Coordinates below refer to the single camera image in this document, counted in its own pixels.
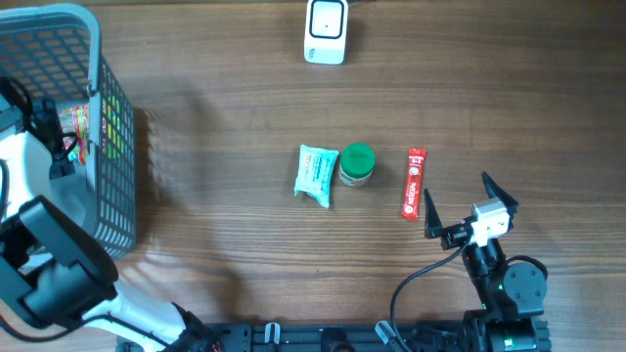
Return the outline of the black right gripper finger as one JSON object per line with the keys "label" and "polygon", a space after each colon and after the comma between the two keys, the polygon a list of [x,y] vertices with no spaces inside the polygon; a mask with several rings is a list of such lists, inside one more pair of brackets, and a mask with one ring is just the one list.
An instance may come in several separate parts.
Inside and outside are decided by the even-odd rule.
{"label": "black right gripper finger", "polygon": [[488,197],[497,198],[501,201],[509,213],[517,213],[517,200],[504,191],[486,171],[481,173],[481,177]]}
{"label": "black right gripper finger", "polygon": [[429,189],[424,189],[425,198],[425,237],[427,239],[440,238],[443,232],[443,226],[436,206],[432,200]]}

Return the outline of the red Nescafe stick sachet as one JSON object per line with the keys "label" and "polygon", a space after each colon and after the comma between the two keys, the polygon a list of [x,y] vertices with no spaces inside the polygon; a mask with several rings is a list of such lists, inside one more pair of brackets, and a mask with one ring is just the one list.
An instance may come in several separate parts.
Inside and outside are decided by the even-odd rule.
{"label": "red Nescafe stick sachet", "polygon": [[408,151],[405,197],[401,215],[408,220],[419,219],[420,194],[426,159],[426,149]]}

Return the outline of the green lid jar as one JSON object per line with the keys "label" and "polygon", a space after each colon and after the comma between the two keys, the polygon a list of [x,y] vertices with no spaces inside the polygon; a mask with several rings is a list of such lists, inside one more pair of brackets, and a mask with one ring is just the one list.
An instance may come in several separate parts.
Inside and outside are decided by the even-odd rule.
{"label": "green lid jar", "polygon": [[349,187],[363,186],[372,176],[376,165],[376,154],[364,143],[347,146],[339,160],[339,178]]}

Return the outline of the mint toilet wipes pack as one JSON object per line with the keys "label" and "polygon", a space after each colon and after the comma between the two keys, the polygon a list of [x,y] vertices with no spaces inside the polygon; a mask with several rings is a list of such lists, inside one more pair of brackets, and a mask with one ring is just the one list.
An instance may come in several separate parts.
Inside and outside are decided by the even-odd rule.
{"label": "mint toilet wipes pack", "polygon": [[339,151],[301,145],[294,194],[306,193],[324,208],[330,207],[331,182]]}

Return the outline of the colourful candy bag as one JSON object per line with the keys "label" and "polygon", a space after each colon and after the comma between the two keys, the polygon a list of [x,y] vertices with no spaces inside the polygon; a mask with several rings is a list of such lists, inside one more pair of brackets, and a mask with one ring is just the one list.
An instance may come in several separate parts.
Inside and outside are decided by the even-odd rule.
{"label": "colourful candy bag", "polygon": [[86,163],[89,155],[87,139],[89,135],[89,105],[78,105],[59,111],[59,120],[65,134],[74,133],[75,137],[64,137],[64,149],[72,162]]}

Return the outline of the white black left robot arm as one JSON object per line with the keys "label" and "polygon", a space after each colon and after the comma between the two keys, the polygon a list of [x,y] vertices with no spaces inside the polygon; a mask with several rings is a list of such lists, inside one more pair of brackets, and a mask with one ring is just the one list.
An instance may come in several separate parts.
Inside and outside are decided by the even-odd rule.
{"label": "white black left robot arm", "polygon": [[65,137],[50,102],[1,79],[1,299],[26,324],[106,330],[145,351],[217,351],[218,335],[175,303],[124,282],[110,256],[52,201],[50,168]]}

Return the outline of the white barcode scanner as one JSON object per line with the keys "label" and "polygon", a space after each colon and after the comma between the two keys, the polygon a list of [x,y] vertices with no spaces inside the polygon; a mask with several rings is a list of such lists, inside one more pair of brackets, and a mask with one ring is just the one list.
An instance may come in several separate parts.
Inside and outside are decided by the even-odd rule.
{"label": "white barcode scanner", "polygon": [[303,57],[317,65],[341,65],[346,51],[346,0],[308,0]]}

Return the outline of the grey plastic mesh basket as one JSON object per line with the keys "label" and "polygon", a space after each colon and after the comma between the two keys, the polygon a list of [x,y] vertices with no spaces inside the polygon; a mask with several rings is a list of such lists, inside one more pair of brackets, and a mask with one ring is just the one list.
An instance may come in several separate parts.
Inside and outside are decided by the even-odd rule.
{"label": "grey plastic mesh basket", "polygon": [[33,99],[58,110],[88,107],[87,155],[51,179],[55,201],[113,258],[133,250],[136,233],[134,109],[102,53],[102,31],[86,8],[69,3],[1,13],[1,72]]}

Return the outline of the black aluminium mounting rail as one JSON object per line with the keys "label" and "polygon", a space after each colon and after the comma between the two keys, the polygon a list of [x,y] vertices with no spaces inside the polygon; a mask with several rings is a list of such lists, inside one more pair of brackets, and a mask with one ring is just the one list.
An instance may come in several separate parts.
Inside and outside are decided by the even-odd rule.
{"label": "black aluminium mounting rail", "polygon": [[[400,344],[373,325],[212,324],[224,352],[399,351]],[[512,323],[417,322],[398,327],[398,336],[413,351],[553,350],[543,321]]]}

